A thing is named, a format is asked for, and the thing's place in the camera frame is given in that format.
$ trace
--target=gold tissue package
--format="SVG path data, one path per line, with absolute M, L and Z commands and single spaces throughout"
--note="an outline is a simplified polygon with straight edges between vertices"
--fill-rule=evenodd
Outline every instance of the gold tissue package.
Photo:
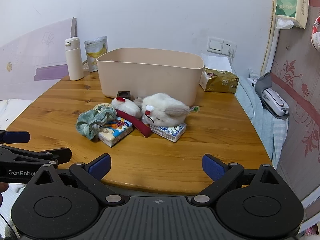
M 232 72 L 206 68 L 201 75 L 200 86 L 204 91 L 235 93 L 239 78 Z

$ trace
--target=wooden table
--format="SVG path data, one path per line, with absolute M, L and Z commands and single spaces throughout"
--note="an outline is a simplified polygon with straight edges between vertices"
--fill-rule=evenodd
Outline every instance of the wooden table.
M 249 169 L 270 163 L 233 94 L 204 92 L 199 86 L 195 104 L 200 106 L 200 112 L 187 117 L 187 129 L 176 143 L 157 134 L 144 138 L 134 130 L 112 148 L 101 141 L 88 140 L 75 128 L 80 113 L 103 102 L 111 102 L 111 98 L 102 94 L 97 72 L 86 73 L 78 81 L 65 77 L 10 125 L 8 130 L 31 134 L 29 143 L 12 146 L 33 151 L 69 147 L 72 159 L 60 168 L 75 162 L 88 163 L 109 153 L 112 167 L 104 183 L 168 194 L 194 195 L 212 183 L 201 168 L 201 158 L 206 153 Z

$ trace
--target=storage bin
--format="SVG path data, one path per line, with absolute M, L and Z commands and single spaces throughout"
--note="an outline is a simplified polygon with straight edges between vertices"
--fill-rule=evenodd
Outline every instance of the storage bin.
M 116 97 L 130 91 L 132 100 L 166 93 L 191 106 L 204 68 L 198 55 L 164 50 L 121 48 L 97 58 L 102 93 Z

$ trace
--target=light switch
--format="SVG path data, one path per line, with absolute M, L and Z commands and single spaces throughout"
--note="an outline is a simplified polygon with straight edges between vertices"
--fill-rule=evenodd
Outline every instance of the light switch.
M 207 51 L 221 54 L 223 42 L 223 39 L 209 37 Z
M 221 43 L 220 41 L 211 40 L 210 45 L 209 45 L 209 49 L 215 49 L 215 50 L 221 51 L 222 45 L 223 45 L 223 43 Z

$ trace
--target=red plush nose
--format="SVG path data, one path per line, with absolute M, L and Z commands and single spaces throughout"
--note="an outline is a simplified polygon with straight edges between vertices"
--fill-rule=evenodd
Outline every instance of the red plush nose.
M 125 102 L 125 99 L 124 98 L 116 98 L 116 100 L 118 100 L 118 101 L 122 101 L 122 102 Z

